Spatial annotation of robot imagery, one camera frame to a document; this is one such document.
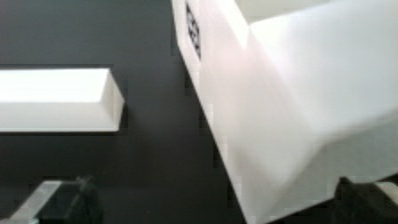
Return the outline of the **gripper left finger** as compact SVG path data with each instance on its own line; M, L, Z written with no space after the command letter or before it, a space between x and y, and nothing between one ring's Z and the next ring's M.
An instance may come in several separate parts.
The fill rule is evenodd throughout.
M6 224L105 224L93 178L47 180L6 218Z

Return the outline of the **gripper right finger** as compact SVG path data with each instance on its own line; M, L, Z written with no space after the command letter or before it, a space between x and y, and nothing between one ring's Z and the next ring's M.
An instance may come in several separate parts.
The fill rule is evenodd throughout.
M333 203L333 224L398 224L398 184L354 183L340 179Z

